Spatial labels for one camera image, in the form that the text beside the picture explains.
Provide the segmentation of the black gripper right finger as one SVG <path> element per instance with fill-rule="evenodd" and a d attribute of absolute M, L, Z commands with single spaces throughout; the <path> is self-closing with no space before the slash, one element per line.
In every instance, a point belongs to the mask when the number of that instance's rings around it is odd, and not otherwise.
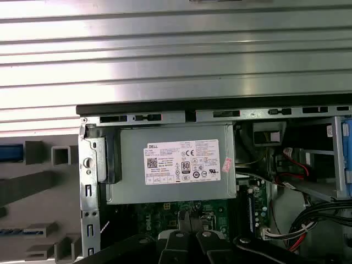
<path fill-rule="evenodd" d="M 232 241 L 205 230 L 197 210 L 189 210 L 191 230 L 208 263 L 302 263 L 303 258 L 281 247 L 254 238 L 237 236 Z"/>

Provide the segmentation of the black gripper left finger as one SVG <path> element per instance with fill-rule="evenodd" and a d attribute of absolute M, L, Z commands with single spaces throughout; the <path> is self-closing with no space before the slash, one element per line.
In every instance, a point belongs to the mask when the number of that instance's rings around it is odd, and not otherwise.
<path fill-rule="evenodd" d="M 179 229 L 160 232 L 155 240 L 138 234 L 90 254 L 80 263 L 188 263 L 191 235 L 190 211 L 179 211 Z"/>

